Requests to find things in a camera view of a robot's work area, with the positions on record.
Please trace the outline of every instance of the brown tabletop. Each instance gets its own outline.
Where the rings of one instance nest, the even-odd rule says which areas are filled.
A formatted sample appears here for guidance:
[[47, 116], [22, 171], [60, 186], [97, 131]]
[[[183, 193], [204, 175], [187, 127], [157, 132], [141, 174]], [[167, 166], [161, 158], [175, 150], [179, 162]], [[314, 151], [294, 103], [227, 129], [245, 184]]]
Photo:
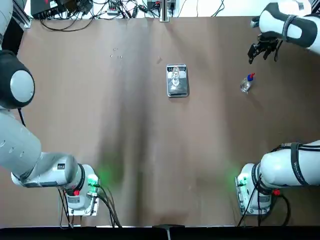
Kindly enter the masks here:
[[[94, 20], [76, 32], [38, 21], [18, 57], [35, 79], [24, 109], [45, 152], [73, 154], [109, 186], [123, 225], [236, 225], [234, 177], [281, 143], [320, 137], [320, 57], [289, 43], [248, 63], [250, 17]], [[77, 22], [75, 28], [87, 21]], [[47, 22], [62, 28], [69, 21]], [[188, 68], [190, 95], [169, 99], [166, 65]], [[240, 82], [255, 72], [249, 94]], [[54, 188], [27, 189], [0, 170], [0, 223], [58, 225]], [[284, 191], [290, 225], [317, 225], [317, 188]], [[286, 215], [279, 201], [263, 224]], [[102, 204], [84, 225], [108, 225]], [[247, 217], [246, 224], [257, 224]]]

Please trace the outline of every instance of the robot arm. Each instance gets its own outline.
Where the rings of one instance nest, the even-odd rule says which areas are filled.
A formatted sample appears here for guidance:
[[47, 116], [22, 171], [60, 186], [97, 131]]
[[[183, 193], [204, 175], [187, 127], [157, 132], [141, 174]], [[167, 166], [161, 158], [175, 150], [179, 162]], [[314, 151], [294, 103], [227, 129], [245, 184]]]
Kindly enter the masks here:
[[308, 0], [279, 0], [269, 3], [260, 16], [254, 17], [250, 26], [259, 27], [261, 34], [258, 43], [252, 44], [249, 51], [249, 63], [264, 52], [267, 59], [271, 52], [277, 52], [282, 41], [296, 44], [320, 54], [320, 17], [311, 13]]
[[16, 185], [62, 188], [74, 215], [92, 215], [94, 210], [96, 215], [98, 177], [92, 167], [69, 154], [42, 152], [39, 139], [10, 112], [32, 101], [35, 81], [14, 53], [1, 48], [12, 0], [1, 1], [0, 12], [0, 167], [11, 172]]
[[241, 212], [244, 214], [247, 209], [247, 214], [257, 215], [260, 206], [260, 214], [266, 214], [273, 189], [319, 186], [319, 158], [320, 140], [304, 145], [285, 143], [265, 154], [261, 162], [247, 163], [235, 179]]

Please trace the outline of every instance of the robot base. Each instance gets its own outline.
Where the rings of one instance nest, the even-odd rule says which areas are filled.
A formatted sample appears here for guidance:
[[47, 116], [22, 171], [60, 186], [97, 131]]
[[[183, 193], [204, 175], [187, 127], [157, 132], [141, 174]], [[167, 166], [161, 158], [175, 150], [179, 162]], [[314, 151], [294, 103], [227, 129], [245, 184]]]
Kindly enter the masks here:
[[96, 216], [99, 189], [91, 184], [100, 184], [100, 180], [91, 166], [86, 164], [82, 166], [85, 171], [84, 183], [78, 196], [67, 195], [68, 212], [70, 216]]
[[[254, 164], [246, 164], [240, 175], [235, 178], [235, 189], [236, 196], [238, 200], [238, 205], [241, 214], [245, 214], [252, 192], [253, 196], [250, 205], [247, 209], [246, 215], [258, 215], [258, 191], [255, 189], [254, 183], [252, 181], [252, 168]], [[271, 195], [259, 194], [260, 201], [260, 214], [267, 214], [270, 210], [271, 205]]]

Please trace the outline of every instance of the small bottle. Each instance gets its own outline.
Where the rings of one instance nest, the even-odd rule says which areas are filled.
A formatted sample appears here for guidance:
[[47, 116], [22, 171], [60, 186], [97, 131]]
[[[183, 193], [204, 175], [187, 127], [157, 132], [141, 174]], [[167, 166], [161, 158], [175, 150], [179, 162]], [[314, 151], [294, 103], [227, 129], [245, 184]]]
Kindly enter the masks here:
[[252, 80], [254, 79], [254, 75], [255, 75], [255, 73], [251, 73], [245, 79], [242, 80], [242, 82], [240, 84], [241, 92], [248, 93], [248, 91], [252, 85]]

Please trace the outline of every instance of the cable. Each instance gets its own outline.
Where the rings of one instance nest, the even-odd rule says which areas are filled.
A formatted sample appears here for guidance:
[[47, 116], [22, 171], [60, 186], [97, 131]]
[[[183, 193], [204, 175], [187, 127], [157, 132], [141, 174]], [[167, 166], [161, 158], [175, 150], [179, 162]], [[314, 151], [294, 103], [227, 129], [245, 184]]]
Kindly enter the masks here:
[[252, 197], [254, 196], [255, 190], [256, 190], [256, 189], [257, 189], [257, 187], [258, 187], [258, 184], [259, 184], [259, 181], [257, 181], [257, 182], [256, 182], [256, 184], [255, 184], [255, 186], [254, 186], [254, 189], [252, 190], [251, 196], [250, 196], [250, 198], [249, 198], [248, 205], [246, 206], [246, 209], [245, 209], [245, 211], [244, 211], [244, 213], [243, 213], [243, 215], [242, 215], [242, 217], [241, 217], [241, 219], [240, 219], [240, 221], [239, 221], [239, 223], [238, 223], [237, 227], [239, 227], [239, 226], [240, 226], [241, 222], [242, 222], [242, 221], [243, 221], [243, 219], [245, 218], [245, 215], [246, 215], [246, 213], [247, 213], [247, 211], [248, 211], [249, 205], [250, 205], [250, 203], [251, 203]]
[[23, 126], [26, 126], [25, 119], [24, 119], [24, 115], [22, 114], [21, 108], [18, 108], [18, 112], [19, 112], [19, 116], [20, 116], [22, 125], [23, 125]]
[[184, 2], [183, 2], [183, 4], [182, 4], [182, 7], [181, 7], [181, 10], [180, 10], [180, 12], [179, 12], [179, 14], [178, 14], [178, 17], [180, 16], [180, 14], [181, 14], [181, 12], [182, 12], [182, 9], [184, 8], [184, 5], [185, 5], [186, 1], [187, 1], [187, 0], [184, 0]]
[[284, 195], [280, 194], [278, 197], [282, 198], [285, 201], [285, 204], [286, 204], [286, 216], [285, 216], [284, 222], [283, 222], [283, 224], [281, 226], [287, 226], [288, 223], [289, 223], [290, 217], [291, 217], [290, 203], [289, 203], [288, 198], [286, 198]]
[[111, 199], [108, 197], [106, 191], [104, 190], [104, 188], [103, 188], [102, 186], [99, 185], [99, 188], [102, 189], [102, 191], [103, 191], [103, 193], [104, 193], [104, 195], [105, 195], [105, 197], [106, 197], [107, 202], [108, 202], [108, 203], [109, 203], [109, 202], [111, 203], [111, 207], [112, 207], [112, 210], [113, 210], [113, 214], [114, 214], [115, 220], [120, 224], [120, 221], [119, 221], [119, 218], [118, 218], [118, 214], [117, 214], [117, 211], [116, 211], [115, 200], [114, 200], [114, 197], [113, 197], [110, 189], [109, 189], [108, 187], [106, 188], [106, 189], [108, 190], [109, 194], [110, 194]]
[[62, 224], [62, 215], [63, 215], [63, 210], [64, 210], [64, 213], [65, 213], [65, 217], [66, 219], [68, 220], [68, 227], [70, 228], [71, 225], [70, 225], [70, 218], [69, 218], [69, 212], [67, 211], [68, 210], [68, 201], [67, 201], [67, 197], [65, 195], [65, 193], [63, 192], [63, 195], [65, 196], [65, 200], [66, 200], [66, 207], [65, 207], [65, 202], [64, 202], [64, 199], [61, 195], [61, 192], [60, 192], [60, 189], [57, 189], [58, 192], [59, 192], [59, 195], [60, 195], [60, 199], [61, 199], [61, 202], [62, 202], [62, 208], [61, 208], [61, 218], [60, 218], [60, 228], [62, 228], [61, 224]]
[[257, 201], [258, 201], [258, 227], [260, 227], [261, 225], [261, 214], [260, 214], [260, 192], [259, 192], [259, 187], [257, 187]]
[[113, 220], [115, 221], [116, 225], [119, 227], [119, 228], [122, 228], [121, 224], [119, 223], [119, 221], [116, 220], [116, 217], [112, 211], [112, 209], [110, 208], [110, 205], [109, 203], [105, 200], [104, 197], [102, 197], [101, 195], [98, 195], [97, 196], [99, 199], [101, 199], [103, 201], [103, 203], [107, 206], [108, 210], [109, 210], [109, 213], [111, 214]]
[[199, 3], [199, 0], [196, 0], [196, 17], [198, 17], [199, 13], [198, 13], [198, 3]]
[[225, 0], [221, 0], [221, 5], [219, 6], [218, 10], [211, 15], [211, 17], [216, 17], [223, 9], [225, 9]]
[[281, 45], [282, 45], [282, 43], [283, 43], [284, 41], [283, 40], [281, 40], [281, 42], [279, 43], [279, 45], [276, 47], [276, 49], [275, 49], [275, 54], [274, 54], [274, 61], [275, 62], [277, 62], [278, 61], [278, 52], [279, 52], [279, 48], [281, 47]]

